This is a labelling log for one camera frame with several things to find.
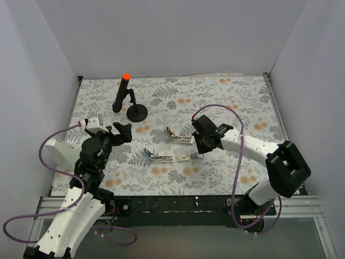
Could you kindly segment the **staple tray with staples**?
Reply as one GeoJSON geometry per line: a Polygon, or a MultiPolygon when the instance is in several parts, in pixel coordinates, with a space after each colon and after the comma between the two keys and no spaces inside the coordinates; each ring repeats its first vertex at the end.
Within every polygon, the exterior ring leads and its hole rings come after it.
{"type": "Polygon", "coordinates": [[[203,159],[204,155],[203,154],[199,154],[199,153],[192,153],[190,157],[191,157],[192,160],[197,160],[197,159],[203,159]]]}

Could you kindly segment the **white staple box sleeve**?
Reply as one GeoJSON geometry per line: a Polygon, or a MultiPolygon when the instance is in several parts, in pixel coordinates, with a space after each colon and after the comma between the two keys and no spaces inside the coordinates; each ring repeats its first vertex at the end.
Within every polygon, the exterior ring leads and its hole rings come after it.
{"type": "Polygon", "coordinates": [[[190,155],[189,154],[179,154],[177,156],[177,161],[178,162],[190,161],[190,155]]]}

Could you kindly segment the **beige green stapler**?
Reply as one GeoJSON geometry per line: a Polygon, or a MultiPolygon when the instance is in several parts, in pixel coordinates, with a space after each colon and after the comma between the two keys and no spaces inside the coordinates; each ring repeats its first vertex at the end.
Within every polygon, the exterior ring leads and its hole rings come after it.
{"type": "Polygon", "coordinates": [[[173,133],[172,130],[168,126],[164,127],[164,133],[167,135],[168,139],[171,142],[174,142],[177,144],[186,144],[186,145],[193,144],[193,139],[191,137],[178,136],[175,133],[173,133]]]}

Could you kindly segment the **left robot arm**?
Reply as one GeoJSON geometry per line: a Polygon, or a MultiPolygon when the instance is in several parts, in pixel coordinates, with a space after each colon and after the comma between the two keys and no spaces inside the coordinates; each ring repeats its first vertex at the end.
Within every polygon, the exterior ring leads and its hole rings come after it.
{"type": "Polygon", "coordinates": [[[73,258],[95,221],[115,211],[114,194],[100,184],[113,147],[131,142],[132,126],[115,122],[104,127],[96,118],[82,125],[89,137],[72,160],[74,172],[60,212],[43,237],[25,249],[24,258],[73,258]]]}

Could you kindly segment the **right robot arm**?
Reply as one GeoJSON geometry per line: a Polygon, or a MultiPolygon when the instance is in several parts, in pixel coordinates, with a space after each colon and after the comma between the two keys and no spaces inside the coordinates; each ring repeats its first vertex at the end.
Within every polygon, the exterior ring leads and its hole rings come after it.
{"type": "Polygon", "coordinates": [[[268,180],[256,184],[234,203],[235,212],[242,215],[259,213],[277,196],[291,197],[311,175],[307,162],[291,141],[277,144],[241,135],[230,125],[216,126],[205,115],[193,120],[192,126],[199,154],[219,148],[241,154],[267,169],[268,180]]]}

